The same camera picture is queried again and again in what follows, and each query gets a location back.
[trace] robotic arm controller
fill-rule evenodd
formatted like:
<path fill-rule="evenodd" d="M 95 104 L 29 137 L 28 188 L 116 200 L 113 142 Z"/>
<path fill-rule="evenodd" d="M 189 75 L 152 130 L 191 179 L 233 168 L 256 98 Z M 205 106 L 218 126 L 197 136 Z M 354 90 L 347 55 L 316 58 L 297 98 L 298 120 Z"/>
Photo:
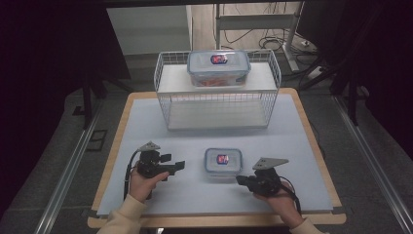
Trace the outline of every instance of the robotic arm controller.
<path fill-rule="evenodd" d="M 295 192 L 282 184 L 281 178 L 274 169 L 275 166 L 287 163 L 288 160 L 261 158 L 253 167 L 255 175 L 237 176 L 237 183 L 246 186 L 250 192 L 264 197 L 277 197 L 281 189 L 288 193 L 295 202 L 298 213 L 301 214 L 301 206 Z"/>
<path fill-rule="evenodd" d="M 140 152 L 139 160 L 136 163 L 137 172 L 147 178 L 154 177 L 158 174 L 169 172 L 170 176 L 174 176 L 176 171 L 183 170 L 185 168 L 185 161 L 177 162 L 174 165 L 160 165 L 160 163 L 165 163 L 170 161 L 172 155 L 164 154 L 160 155 L 157 149 L 161 147 L 149 141 L 143 146 L 139 147 L 131 156 L 131 160 L 128 164 L 127 172 L 125 174 L 125 188 L 124 188 L 124 199 L 127 197 L 129 191 L 129 181 L 131 176 L 131 163 L 137 152 Z"/>

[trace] container lid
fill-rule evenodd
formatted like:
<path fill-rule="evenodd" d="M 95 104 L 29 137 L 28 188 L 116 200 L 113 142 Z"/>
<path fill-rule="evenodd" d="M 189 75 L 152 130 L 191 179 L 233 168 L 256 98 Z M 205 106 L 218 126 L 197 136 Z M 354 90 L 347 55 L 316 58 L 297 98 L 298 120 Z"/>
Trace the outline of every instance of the container lid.
<path fill-rule="evenodd" d="M 243 168 L 243 154 L 235 148 L 209 148 L 206 150 L 205 167 L 210 174 L 235 176 Z"/>
<path fill-rule="evenodd" d="M 245 51 L 197 51 L 188 56 L 188 72 L 231 72 L 251 69 Z"/>

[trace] wire basket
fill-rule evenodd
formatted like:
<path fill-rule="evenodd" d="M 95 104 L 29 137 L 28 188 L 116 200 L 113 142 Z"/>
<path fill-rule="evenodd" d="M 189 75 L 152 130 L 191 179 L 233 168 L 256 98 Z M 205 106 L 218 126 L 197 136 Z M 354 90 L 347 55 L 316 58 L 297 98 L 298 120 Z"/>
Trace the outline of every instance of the wire basket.
<path fill-rule="evenodd" d="M 195 87 L 190 52 L 160 53 L 154 82 L 169 130 L 267 128 L 281 84 L 271 50 L 247 51 L 251 71 L 241 87 Z"/>

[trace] human hand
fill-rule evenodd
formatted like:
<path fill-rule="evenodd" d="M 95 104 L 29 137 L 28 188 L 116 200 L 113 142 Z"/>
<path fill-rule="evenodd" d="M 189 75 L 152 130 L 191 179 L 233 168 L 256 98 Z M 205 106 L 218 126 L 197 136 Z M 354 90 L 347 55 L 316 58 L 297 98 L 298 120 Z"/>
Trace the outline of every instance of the human hand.
<path fill-rule="evenodd" d="M 141 203 L 145 203 L 146 198 L 151 193 L 152 189 L 156 187 L 157 182 L 166 179 L 169 172 L 158 174 L 151 178 L 146 178 L 137 172 L 134 167 L 131 171 L 129 194 Z"/>
<path fill-rule="evenodd" d="M 283 181 L 282 184 L 289 189 L 291 188 L 287 182 Z M 264 197 L 255 193 L 254 197 L 270 205 L 289 228 L 295 228 L 304 222 L 304 218 L 295 209 L 294 201 L 285 190 L 281 189 L 274 197 Z"/>

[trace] metal rail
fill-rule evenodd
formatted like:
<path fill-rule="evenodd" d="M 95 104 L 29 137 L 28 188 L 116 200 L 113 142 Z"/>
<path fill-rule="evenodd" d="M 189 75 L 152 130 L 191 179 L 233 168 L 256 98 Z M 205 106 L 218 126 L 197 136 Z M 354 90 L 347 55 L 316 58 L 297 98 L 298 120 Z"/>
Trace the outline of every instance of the metal rail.
<path fill-rule="evenodd" d="M 395 218 L 400 224 L 403 233 L 412 234 L 413 219 L 411 213 L 409 212 L 406 205 L 398 195 L 398 192 L 393 187 L 389 178 L 386 176 L 385 171 L 380 166 L 379 161 L 377 160 L 373 150 L 370 148 L 367 141 L 365 140 L 361 130 L 359 129 L 359 127 L 353 124 L 353 122 L 347 115 L 347 108 L 344 101 L 338 97 L 334 97 L 333 99 L 336 102 L 337 107 L 341 113 L 341 116 L 343 117 L 344 122 L 350 130 L 350 133 L 355 139 L 357 146 L 360 149 L 361 154 L 368 168 L 370 169 L 371 173 L 376 179 L 376 182 L 382 190 L 382 193 L 385 196 L 387 202 L 389 203 Z"/>
<path fill-rule="evenodd" d="M 89 139 L 94 131 L 94 126 L 96 125 L 97 119 L 100 115 L 102 105 L 103 100 L 97 99 L 96 104 L 94 105 L 94 117 L 88 128 L 83 130 L 76 148 L 73 151 L 65 169 L 63 170 L 55 191 L 49 200 L 49 204 L 37 224 L 36 230 L 34 231 L 35 234 L 45 234 L 51 232 L 73 177 L 75 176 L 80 161 L 82 160 L 86 146 L 88 145 Z"/>

